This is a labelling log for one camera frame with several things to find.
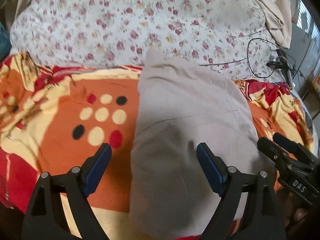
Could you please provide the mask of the white floral quilt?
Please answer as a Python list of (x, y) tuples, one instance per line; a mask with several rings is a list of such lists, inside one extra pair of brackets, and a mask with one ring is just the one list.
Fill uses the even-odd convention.
[(281, 78), (256, 0), (27, 0), (10, 41), (44, 66), (143, 66), (154, 48), (233, 79)]

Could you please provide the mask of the orange red patterned blanket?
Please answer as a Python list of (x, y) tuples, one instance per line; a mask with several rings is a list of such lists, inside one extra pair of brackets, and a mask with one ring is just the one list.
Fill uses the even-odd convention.
[[(29, 54), (1, 63), (1, 238), (21, 239), (22, 225), (43, 172), (65, 174), (111, 146), (111, 160), (87, 198), (108, 239), (158, 239), (130, 219), (131, 152), (139, 110), (141, 67), (93, 70), (35, 64)], [(317, 152), (300, 101), (284, 83), (233, 80), (251, 111), (258, 139), (280, 133)], [(80, 239), (65, 193), (62, 206)]]

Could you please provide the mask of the blue plastic bag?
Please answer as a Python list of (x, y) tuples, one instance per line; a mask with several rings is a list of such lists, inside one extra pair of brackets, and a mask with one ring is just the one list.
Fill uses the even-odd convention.
[(3, 24), (0, 23), (0, 60), (5, 59), (11, 50), (10, 36)]

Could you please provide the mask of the beige jacket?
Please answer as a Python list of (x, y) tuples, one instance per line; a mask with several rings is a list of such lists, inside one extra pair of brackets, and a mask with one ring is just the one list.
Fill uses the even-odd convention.
[(202, 142), (228, 166), (274, 177), (257, 149), (247, 100), (230, 78), (150, 49), (138, 91), (129, 216), (139, 231), (158, 239), (204, 231), (220, 198), (196, 157)]

